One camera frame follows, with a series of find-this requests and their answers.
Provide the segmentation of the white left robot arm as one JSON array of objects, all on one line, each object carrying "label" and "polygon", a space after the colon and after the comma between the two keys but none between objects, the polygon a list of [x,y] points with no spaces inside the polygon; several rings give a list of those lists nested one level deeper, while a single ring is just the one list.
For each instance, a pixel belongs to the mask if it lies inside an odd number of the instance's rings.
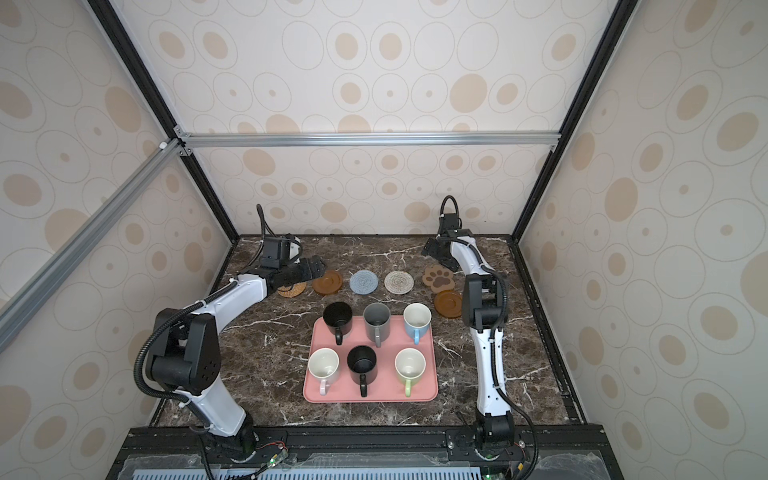
[{"label": "white left robot arm", "polygon": [[322,277],[318,256],[277,268],[250,268],[208,297],[183,309],[165,309],[140,348],[133,376],[147,396],[176,401],[203,422],[208,433],[234,437],[246,427],[247,414],[220,376],[219,334],[241,313],[282,287]]}]

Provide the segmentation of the multicolour woven coaster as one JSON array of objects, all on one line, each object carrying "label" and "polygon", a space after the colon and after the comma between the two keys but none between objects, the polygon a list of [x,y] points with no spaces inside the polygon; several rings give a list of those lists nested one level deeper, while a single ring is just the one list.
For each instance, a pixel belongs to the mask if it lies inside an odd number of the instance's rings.
[{"label": "multicolour woven coaster", "polygon": [[405,271],[392,271],[386,275],[384,285],[391,294],[405,295],[413,289],[414,279]]}]

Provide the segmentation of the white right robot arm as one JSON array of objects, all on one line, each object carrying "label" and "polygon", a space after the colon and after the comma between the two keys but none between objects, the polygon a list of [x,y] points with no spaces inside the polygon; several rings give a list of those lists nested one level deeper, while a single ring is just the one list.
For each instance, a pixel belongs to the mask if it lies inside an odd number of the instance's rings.
[{"label": "white right robot arm", "polygon": [[478,375],[475,450],[487,460],[507,447],[517,448],[521,459],[510,477],[527,479],[538,462],[539,445],[530,415],[506,391],[502,344],[509,298],[505,278],[488,264],[471,236],[437,235],[427,241],[423,254],[464,274],[461,318],[473,340]]}]

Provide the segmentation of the grey woven coaster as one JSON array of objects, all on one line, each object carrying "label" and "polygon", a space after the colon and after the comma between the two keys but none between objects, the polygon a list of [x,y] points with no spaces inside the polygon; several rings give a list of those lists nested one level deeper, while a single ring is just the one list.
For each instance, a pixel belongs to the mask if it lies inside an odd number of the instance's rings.
[{"label": "grey woven coaster", "polygon": [[378,276],[370,270],[359,270],[349,279],[349,288],[357,295],[369,295],[376,291]]}]

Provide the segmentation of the rattan woven coaster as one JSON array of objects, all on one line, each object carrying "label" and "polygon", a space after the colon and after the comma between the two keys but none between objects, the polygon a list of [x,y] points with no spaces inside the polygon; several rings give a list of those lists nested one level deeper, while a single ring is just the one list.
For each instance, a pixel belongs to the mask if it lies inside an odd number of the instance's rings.
[{"label": "rattan woven coaster", "polygon": [[307,287],[306,282],[295,283],[291,286],[283,286],[277,289],[277,293],[284,298],[295,298],[301,295]]}]

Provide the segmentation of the brown wooden coaster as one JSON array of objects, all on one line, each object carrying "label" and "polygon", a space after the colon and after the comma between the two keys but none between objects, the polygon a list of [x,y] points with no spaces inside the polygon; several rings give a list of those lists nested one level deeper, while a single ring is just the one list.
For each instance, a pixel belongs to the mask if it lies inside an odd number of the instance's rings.
[{"label": "brown wooden coaster", "polygon": [[442,291],[434,297],[437,313],[447,319],[458,319],[462,316],[462,303],[462,296],[456,291]]},{"label": "brown wooden coaster", "polygon": [[343,277],[336,270],[327,270],[325,274],[312,282],[313,290],[322,296],[336,294],[343,287]]}]

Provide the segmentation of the paw print coaster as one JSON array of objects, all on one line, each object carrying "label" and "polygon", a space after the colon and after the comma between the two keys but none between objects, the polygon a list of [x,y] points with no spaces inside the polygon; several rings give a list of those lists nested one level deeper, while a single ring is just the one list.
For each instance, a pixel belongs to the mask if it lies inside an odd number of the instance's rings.
[{"label": "paw print coaster", "polygon": [[454,273],[442,265],[432,265],[425,269],[422,281],[434,294],[454,290]]}]

